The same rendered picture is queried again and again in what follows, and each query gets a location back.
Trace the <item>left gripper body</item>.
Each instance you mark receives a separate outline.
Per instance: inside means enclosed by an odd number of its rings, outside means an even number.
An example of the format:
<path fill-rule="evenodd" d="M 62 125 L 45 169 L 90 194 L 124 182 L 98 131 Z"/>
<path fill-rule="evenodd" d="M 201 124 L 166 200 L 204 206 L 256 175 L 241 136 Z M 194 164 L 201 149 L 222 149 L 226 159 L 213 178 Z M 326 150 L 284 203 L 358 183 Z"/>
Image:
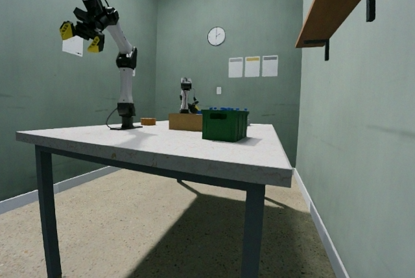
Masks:
<path fill-rule="evenodd" d="M 188 103 L 188 109 L 189 109 L 189 111 L 191 112 L 191 113 L 197 113 L 197 109 L 195 108 L 195 104 L 190 104 L 190 103 Z"/>

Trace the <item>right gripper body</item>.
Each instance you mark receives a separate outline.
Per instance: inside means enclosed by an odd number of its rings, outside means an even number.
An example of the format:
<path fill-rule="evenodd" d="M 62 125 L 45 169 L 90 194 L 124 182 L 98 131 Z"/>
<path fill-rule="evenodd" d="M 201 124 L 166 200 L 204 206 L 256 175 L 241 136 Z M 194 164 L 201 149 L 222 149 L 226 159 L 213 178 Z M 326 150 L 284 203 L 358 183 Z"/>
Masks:
<path fill-rule="evenodd" d="M 100 41 L 98 42 L 97 46 L 99 46 L 99 52 L 101 52 L 103 51 L 103 48 L 104 48 L 105 37 L 104 37 L 104 34 L 102 33 L 103 31 L 102 25 L 97 20 L 95 21 L 96 21 L 97 28 L 92 27 L 91 25 L 87 25 L 85 22 L 81 22 L 81 21 L 77 21 L 77 24 L 74 26 L 73 22 L 67 20 L 62 23 L 62 26 L 60 27 L 60 29 L 62 29 L 64 24 L 70 23 L 73 37 L 78 36 L 85 40 L 89 40 L 89 39 L 94 40 L 95 37 L 98 37 Z"/>

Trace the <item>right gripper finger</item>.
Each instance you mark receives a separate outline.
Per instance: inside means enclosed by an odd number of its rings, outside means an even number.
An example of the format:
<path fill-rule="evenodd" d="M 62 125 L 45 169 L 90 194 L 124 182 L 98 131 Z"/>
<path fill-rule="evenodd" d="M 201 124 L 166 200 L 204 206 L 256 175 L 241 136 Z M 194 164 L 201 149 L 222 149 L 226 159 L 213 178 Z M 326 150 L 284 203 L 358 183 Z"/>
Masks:
<path fill-rule="evenodd" d="M 69 38 L 72 38 L 73 34 L 72 34 L 70 23 L 64 24 L 62 29 L 60 29 L 60 33 L 61 33 L 61 37 L 62 37 L 63 40 L 67 40 Z"/>
<path fill-rule="evenodd" d="M 91 42 L 90 46 L 88 47 L 88 52 L 99 52 L 99 46 L 97 46 L 100 39 L 95 37 L 95 39 Z"/>

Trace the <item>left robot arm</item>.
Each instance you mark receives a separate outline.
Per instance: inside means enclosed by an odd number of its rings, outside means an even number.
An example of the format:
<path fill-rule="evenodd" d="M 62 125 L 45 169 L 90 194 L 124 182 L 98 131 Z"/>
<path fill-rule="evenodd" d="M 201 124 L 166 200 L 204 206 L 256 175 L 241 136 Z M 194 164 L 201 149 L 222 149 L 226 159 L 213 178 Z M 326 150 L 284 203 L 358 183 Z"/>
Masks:
<path fill-rule="evenodd" d="M 181 104 L 180 113 L 189 113 L 187 101 L 188 101 L 188 97 L 189 97 L 189 95 L 188 95 L 189 91 L 192 87 L 192 82 L 191 82 L 191 78 L 188 78 L 188 80 L 184 80 L 184 82 L 182 82 L 182 81 L 183 81 L 183 78 L 181 78 L 182 92 L 181 92 L 181 95 L 180 95 L 180 100 L 181 100 L 182 104 Z M 184 87 L 184 90 L 183 90 L 183 87 Z M 185 91 L 185 94 L 184 94 L 184 91 Z M 183 98 L 182 98 L 182 96 L 183 96 Z M 194 103 L 195 103 L 195 105 L 199 103 L 199 101 L 196 100 L 194 97 L 193 97 L 193 100 L 194 100 L 194 102 L 192 103 L 192 105 Z"/>

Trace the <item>dark green crate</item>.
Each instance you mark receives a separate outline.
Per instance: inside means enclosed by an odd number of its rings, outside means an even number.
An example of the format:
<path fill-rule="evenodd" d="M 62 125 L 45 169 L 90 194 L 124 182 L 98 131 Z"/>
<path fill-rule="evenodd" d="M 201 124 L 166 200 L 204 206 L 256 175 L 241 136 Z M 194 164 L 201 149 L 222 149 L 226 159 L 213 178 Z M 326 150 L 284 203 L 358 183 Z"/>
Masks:
<path fill-rule="evenodd" d="M 249 111 L 201 110 L 202 139 L 235 143 L 247 137 Z"/>

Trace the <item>brown cardboard carton with grid dividers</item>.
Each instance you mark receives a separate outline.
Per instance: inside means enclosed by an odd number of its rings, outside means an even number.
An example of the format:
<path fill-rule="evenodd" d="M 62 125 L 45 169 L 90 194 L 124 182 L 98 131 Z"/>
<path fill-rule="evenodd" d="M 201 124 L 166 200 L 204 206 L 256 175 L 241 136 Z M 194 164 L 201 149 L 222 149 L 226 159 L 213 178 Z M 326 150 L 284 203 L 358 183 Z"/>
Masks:
<path fill-rule="evenodd" d="M 202 115 L 197 115 L 197 113 L 169 113 L 169 130 L 202 132 Z"/>

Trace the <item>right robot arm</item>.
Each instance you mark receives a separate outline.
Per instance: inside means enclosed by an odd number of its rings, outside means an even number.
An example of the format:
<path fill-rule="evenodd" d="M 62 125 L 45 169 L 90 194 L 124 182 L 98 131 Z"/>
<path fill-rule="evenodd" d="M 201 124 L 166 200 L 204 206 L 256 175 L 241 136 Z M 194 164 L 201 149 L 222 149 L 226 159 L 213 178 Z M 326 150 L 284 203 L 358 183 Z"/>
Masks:
<path fill-rule="evenodd" d="M 119 21 L 119 13 L 113 7 L 106 8 L 103 6 L 101 0 L 96 0 L 96 10 L 94 6 L 94 0 L 82 0 L 87 12 L 79 8 L 75 8 L 73 13 L 80 21 L 85 22 L 87 25 L 96 27 L 97 20 L 103 30 L 107 29 L 115 40 L 119 54 L 116 58 L 116 65 L 119 68 L 121 75 L 121 94 L 119 102 L 117 103 L 117 111 L 119 116 L 122 117 L 121 127 L 110 128 L 110 130 L 129 130 L 135 128 L 142 128 L 143 126 L 134 126 L 133 117 L 135 107 L 132 100 L 132 75 L 137 65 L 137 48 L 132 47 L 128 42 Z M 92 9 L 91 9 L 92 8 Z M 95 19 L 95 20 L 94 20 Z M 126 57 L 126 54 L 131 54 L 131 57 Z"/>

